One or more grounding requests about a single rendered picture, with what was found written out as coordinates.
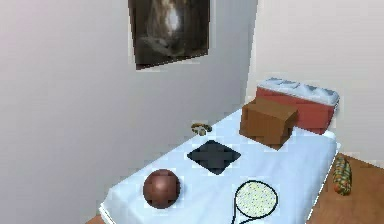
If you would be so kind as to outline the brown basketball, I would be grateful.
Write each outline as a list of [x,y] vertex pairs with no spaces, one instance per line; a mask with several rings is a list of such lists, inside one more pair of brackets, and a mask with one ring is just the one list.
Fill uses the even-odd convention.
[[180,191],[179,178],[168,169],[153,171],[143,185],[145,201],[156,209],[171,207],[179,198]]

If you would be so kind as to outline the small brown patterned object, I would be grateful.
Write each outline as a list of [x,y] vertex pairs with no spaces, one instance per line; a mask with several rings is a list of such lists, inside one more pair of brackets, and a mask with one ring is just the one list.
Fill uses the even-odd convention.
[[200,136],[205,136],[208,132],[212,131],[212,127],[204,123],[193,123],[191,125],[191,130]]

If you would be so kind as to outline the dark grey flat square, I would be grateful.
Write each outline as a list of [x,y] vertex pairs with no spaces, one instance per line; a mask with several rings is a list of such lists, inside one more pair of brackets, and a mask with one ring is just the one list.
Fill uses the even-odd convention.
[[215,175],[220,175],[241,154],[219,142],[208,140],[187,154],[187,157]]

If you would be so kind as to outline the brown cardboard box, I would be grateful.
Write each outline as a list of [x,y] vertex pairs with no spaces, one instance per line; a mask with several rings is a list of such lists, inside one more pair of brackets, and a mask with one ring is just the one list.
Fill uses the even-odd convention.
[[255,98],[242,107],[239,134],[279,150],[290,138],[298,110],[264,98]]

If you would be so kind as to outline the red pillow with white top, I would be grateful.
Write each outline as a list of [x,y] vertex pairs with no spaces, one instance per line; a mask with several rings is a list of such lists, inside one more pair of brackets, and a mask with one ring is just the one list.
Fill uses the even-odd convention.
[[328,129],[340,99],[333,90],[279,78],[260,82],[256,96],[296,107],[296,126],[316,134]]

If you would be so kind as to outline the white bed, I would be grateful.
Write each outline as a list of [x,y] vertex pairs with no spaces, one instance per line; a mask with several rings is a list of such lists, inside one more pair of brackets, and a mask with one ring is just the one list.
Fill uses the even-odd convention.
[[[239,134],[241,112],[236,111],[112,187],[100,206],[107,224],[230,224],[233,197],[242,183],[259,180],[278,194],[275,211],[249,224],[305,224],[330,170],[338,144],[335,135],[317,135],[295,128],[279,150]],[[223,173],[215,175],[187,157],[208,140],[240,153]],[[147,204],[143,184],[157,169],[169,169],[180,179],[177,202],[168,209]]]

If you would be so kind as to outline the multicoloured patterned cushion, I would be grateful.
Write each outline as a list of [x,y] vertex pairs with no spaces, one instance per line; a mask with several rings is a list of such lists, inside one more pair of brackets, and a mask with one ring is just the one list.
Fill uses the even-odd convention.
[[335,158],[335,169],[332,174],[334,191],[348,196],[352,190],[352,170],[349,162],[341,156]]

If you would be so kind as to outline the dark framed wall picture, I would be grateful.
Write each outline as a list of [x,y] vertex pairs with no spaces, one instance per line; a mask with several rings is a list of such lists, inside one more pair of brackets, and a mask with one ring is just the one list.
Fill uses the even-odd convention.
[[210,0],[127,0],[137,70],[208,54]]

